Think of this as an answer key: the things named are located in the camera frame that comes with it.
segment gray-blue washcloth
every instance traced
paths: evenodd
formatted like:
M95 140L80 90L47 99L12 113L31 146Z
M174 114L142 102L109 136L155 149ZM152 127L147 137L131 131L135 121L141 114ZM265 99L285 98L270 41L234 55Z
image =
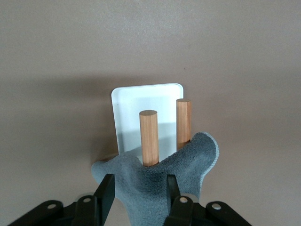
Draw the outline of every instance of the gray-blue washcloth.
M197 133L181 150L155 166L145 167L130 152L108 162L92 165L92 175L101 183L106 174L115 175L115 195L124 204L132 226L161 226L168 215L166 176L176 176L181 193L199 198L203 179L219 155L216 141Z

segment wooden peg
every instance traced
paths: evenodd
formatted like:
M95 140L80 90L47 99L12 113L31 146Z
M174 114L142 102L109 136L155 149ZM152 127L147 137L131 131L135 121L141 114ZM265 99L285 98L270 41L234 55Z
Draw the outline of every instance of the wooden peg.
M158 115L156 111L146 110L139 113L144 166L159 163Z
M177 99L177 151L191 138L191 101Z

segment blue cloth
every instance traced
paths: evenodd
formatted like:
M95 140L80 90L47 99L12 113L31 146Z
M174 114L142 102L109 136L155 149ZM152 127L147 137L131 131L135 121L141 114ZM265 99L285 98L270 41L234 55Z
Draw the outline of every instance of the blue cloth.
M106 174L115 175L115 195L123 202L132 226L159 226L168 215L167 174L176 175L181 193L199 198L203 179L218 155L216 141L202 132L155 166L145 167L132 153L125 152L108 162L94 163L91 171L98 183Z

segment wooden dowel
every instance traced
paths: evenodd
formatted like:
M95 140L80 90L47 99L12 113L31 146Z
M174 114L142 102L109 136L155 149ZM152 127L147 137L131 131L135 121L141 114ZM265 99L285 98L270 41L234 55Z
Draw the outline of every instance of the wooden dowel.
M153 110L139 113L144 166L153 166L159 162L158 116Z
M177 99L177 151L191 138L191 101Z

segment white plastic plate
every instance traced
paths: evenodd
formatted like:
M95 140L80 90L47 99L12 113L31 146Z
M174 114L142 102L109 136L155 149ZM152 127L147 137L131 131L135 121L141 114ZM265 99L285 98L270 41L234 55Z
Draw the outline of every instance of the white plastic plate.
M121 87L112 91L119 154L133 152L142 162L139 112L158 112L159 160L176 152L176 100L183 98L177 83Z

